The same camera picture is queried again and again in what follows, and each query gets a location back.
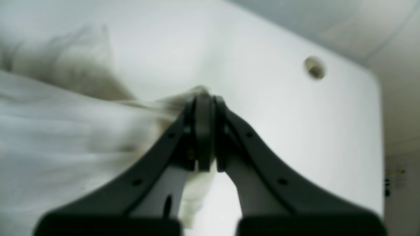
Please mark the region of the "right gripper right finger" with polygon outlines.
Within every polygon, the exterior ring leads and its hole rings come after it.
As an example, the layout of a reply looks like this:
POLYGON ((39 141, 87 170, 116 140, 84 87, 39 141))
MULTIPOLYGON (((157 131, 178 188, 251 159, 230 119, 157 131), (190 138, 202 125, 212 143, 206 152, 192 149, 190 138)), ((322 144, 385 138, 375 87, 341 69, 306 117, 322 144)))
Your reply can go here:
POLYGON ((236 186, 237 236, 386 236, 372 211, 317 186, 283 162, 215 96, 217 169, 236 186))

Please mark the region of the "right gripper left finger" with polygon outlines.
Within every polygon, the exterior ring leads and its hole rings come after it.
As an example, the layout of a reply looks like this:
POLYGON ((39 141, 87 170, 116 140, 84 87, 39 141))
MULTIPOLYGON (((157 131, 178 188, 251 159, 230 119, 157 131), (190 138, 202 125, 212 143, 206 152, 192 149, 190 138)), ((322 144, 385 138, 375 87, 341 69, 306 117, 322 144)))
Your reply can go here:
POLYGON ((46 214, 36 236, 182 236, 178 212, 189 173, 209 172, 213 99, 189 100, 132 167, 93 193, 46 214))

